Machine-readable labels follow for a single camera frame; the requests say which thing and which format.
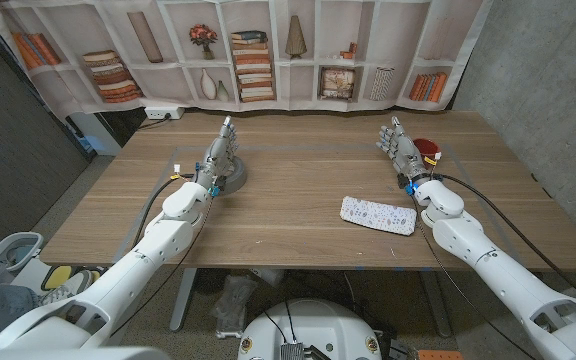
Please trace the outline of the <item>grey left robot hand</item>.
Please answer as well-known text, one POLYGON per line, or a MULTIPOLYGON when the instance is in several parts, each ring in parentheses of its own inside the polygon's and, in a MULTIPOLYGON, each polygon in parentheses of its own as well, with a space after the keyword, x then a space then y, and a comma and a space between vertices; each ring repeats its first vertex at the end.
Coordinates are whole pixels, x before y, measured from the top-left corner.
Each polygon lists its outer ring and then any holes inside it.
POLYGON ((207 190, 217 186, 224 189, 240 175, 240 165, 235 161, 236 131, 231 116, 227 115, 217 137, 208 146, 199 164, 195 182, 207 190))

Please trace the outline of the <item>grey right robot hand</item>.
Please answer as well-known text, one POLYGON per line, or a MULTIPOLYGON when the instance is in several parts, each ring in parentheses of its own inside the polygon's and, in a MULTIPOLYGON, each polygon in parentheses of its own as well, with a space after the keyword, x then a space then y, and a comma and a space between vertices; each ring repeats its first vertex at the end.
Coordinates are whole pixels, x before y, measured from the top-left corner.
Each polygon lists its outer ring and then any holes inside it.
POLYGON ((420 151, 406 134, 396 116, 391 118, 391 122, 390 127, 381 127, 376 146, 389 157, 399 177, 405 178, 412 184, 428 181, 430 172, 423 164, 420 151))

